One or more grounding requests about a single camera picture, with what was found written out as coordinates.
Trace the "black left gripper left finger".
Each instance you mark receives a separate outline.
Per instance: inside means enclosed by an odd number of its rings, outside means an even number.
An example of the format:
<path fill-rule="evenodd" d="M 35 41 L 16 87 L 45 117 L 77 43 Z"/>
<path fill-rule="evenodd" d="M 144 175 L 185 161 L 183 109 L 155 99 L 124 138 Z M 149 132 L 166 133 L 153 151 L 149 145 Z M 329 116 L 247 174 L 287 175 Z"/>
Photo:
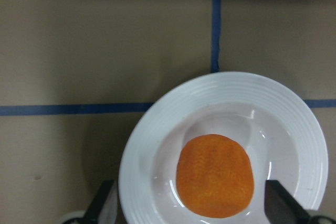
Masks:
<path fill-rule="evenodd" d="M 83 223 L 115 223 L 115 181 L 105 180 L 83 216 Z"/>

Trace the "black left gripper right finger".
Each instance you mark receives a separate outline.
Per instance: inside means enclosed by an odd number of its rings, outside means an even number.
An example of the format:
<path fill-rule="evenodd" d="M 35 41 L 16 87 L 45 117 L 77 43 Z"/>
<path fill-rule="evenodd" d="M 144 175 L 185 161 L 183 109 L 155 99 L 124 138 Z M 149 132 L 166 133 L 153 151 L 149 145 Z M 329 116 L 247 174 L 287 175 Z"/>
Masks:
<path fill-rule="evenodd" d="M 265 181 L 264 212 L 268 221 L 278 223 L 308 223 L 310 215 L 278 180 Z"/>

